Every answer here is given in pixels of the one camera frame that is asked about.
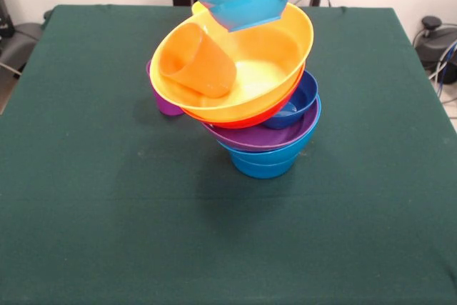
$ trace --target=dark blue bowl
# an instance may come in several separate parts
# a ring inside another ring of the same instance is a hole
[[[318,93],[317,81],[308,71],[304,71],[297,90],[288,103],[274,116],[262,124],[270,129],[284,129],[296,123],[309,110]]]

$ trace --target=cup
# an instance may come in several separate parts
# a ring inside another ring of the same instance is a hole
[[[151,70],[151,60],[146,64],[146,73],[149,75],[149,71]],[[167,116],[179,116],[183,114],[183,110],[180,107],[173,105],[172,103],[167,102],[164,98],[162,98],[152,86],[152,90],[154,92],[154,96],[156,97],[157,108],[162,114]]]
[[[195,23],[171,32],[159,59],[159,71],[210,98],[229,93],[236,76],[233,60]]]

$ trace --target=purple cup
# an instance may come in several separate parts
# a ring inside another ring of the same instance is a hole
[[[146,74],[149,76],[149,69],[151,67],[151,60],[148,61],[146,64]],[[165,114],[167,116],[179,116],[180,114],[183,114],[183,110],[181,110],[180,107],[168,102],[164,98],[162,98],[157,91],[155,90],[154,86],[152,86],[152,90],[154,91],[154,96],[156,96],[156,103],[157,107],[159,108],[159,111],[162,114]]]

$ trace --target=black stand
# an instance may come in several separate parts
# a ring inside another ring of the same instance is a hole
[[[0,62],[22,70],[43,31],[39,24],[20,24],[14,27],[4,0],[0,0]],[[0,79],[19,75],[0,66]]]

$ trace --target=red bowl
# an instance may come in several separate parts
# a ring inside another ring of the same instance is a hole
[[[282,98],[278,103],[274,104],[271,108],[265,110],[264,112],[261,112],[260,114],[255,115],[254,117],[251,118],[246,118],[241,121],[232,121],[232,122],[227,122],[227,123],[216,123],[216,122],[208,122],[204,121],[200,117],[196,116],[195,114],[192,114],[191,112],[188,112],[186,109],[182,109],[185,114],[188,114],[190,117],[195,118],[197,121],[201,121],[202,123],[206,124],[211,124],[214,126],[218,126],[220,128],[225,128],[225,129],[244,129],[248,128],[250,126],[254,126],[257,124],[260,124],[267,119],[270,119],[272,116],[277,114],[283,107],[284,105],[287,104],[289,99],[292,97],[292,94],[300,84],[301,76],[303,75],[303,72],[305,70],[305,65],[301,67],[300,70],[300,76],[297,78],[293,86],[287,91],[287,93],[284,95],[284,98]]]

